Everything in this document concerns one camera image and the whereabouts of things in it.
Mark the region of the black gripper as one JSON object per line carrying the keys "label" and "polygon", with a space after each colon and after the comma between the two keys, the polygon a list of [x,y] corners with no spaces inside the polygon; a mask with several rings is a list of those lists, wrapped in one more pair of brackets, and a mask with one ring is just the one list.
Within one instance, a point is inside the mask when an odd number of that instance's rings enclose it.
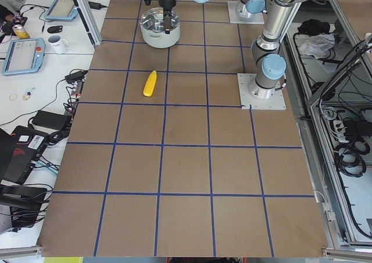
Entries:
{"label": "black gripper", "polygon": [[158,0],[159,5],[164,9],[164,31],[171,32],[171,10],[176,6],[177,0]]}

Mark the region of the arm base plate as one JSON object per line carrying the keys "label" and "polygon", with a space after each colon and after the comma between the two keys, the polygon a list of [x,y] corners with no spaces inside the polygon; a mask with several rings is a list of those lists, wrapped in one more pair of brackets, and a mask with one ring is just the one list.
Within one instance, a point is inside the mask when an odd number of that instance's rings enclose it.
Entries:
{"label": "arm base plate", "polygon": [[240,1],[228,1],[227,5],[231,24],[264,24],[262,13],[249,13]]}
{"label": "arm base plate", "polygon": [[246,110],[285,110],[285,100],[280,83],[272,89],[263,89],[256,84],[256,74],[238,73],[241,108]]}

